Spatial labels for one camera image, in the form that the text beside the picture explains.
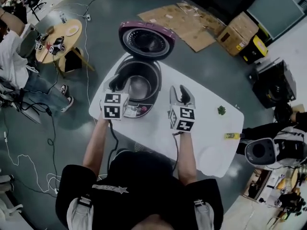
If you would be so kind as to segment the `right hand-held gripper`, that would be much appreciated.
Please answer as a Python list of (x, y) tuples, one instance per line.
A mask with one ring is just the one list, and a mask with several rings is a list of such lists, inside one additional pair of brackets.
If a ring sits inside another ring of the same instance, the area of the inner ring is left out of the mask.
[(171, 129), (177, 132), (190, 133), (195, 123), (195, 97), (191, 91), (184, 85), (180, 85), (181, 102), (177, 98), (177, 92), (174, 86), (170, 87), (169, 100), (170, 112), (169, 121)]

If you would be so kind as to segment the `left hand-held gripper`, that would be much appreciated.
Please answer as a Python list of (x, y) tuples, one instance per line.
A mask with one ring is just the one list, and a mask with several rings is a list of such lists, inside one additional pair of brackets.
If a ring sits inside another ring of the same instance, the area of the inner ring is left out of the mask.
[(131, 79), (119, 80), (119, 74), (115, 74), (103, 84), (104, 93), (100, 100), (100, 109), (104, 119), (120, 120), (128, 107)]

